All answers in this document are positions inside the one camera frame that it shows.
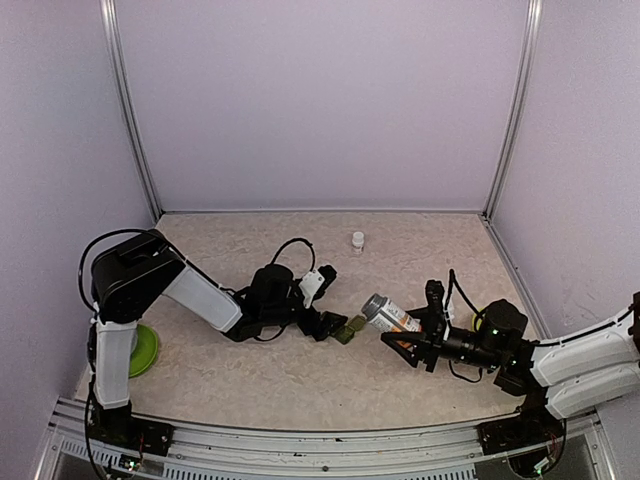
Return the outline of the green weekly pill organizer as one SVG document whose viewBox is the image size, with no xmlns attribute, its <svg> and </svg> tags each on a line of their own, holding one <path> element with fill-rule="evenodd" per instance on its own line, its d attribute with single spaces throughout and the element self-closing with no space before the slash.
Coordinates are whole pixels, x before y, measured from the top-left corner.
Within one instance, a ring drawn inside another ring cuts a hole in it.
<svg viewBox="0 0 640 480">
<path fill-rule="evenodd" d="M 340 344 L 347 345 L 354 339 L 356 334 L 365 327 L 366 323 L 367 320 L 363 316 L 354 316 L 344 324 L 344 328 L 341 332 L 331 337 Z"/>
</svg>

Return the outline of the orange pill bottle grey cap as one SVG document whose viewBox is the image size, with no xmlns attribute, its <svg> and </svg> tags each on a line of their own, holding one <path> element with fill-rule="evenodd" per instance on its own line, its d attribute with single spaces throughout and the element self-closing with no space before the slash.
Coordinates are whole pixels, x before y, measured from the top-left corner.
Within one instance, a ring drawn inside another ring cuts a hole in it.
<svg viewBox="0 0 640 480">
<path fill-rule="evenodd" d="M 420 332 L 420 322 L 411 317 L 388 297 L 373 294 L 362 306 L 367 322 L 382 333 Z"/>
</svg>

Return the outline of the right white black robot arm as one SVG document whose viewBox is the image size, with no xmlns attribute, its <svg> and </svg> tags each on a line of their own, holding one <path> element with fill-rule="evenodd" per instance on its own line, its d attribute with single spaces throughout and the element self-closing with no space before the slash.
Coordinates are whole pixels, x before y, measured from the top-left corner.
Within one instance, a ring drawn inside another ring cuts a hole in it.
<svg viewBox="0 0 640 480">
<path fill-rule="evenodd" d="M 431 279 L 425 285 L 425 307 L 411 311 L 417 331 L 384 332 L 381 340 L 411 367 L 434 371 L 441 359 L 492 373 L 503 392 L 525 399 L 515 416 L 514 438 L 535 442 L 551 417 L 568 419 L 639 388 L 639 301 L 604 321 L 546 341 L 527 340 L 527 317 L 505 299 L 477 311 L 480 323 L 471 330 L 452 326 L 445 314 L 459 286 Z"/>
</svg>

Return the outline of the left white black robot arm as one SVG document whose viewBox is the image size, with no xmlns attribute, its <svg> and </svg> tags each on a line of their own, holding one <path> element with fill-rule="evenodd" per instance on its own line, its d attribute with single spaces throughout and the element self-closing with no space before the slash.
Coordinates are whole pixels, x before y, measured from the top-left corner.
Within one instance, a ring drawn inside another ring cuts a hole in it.
<svg viewBox="0 0 640 480">
<path fill-rule="evenodd" d="M 136 415 L 130 390 L 142 325 L 157 323 L 161 308 L 237 343 L 267 343 L 268 331 L 278 339 L 290 326 L 321 342 L 347 324 L 346 316 L 315 306 L 336 278 L 333 266 L 315 259 L 296 275 L 273 256 L 248 285 L 233 289 L 157 229 L 124 228 L 93 239 L 77 270 L 80 297 L 91 311 L 87 436 L 143 451 L 168 445 L 172 426 Z"/>
</svg>

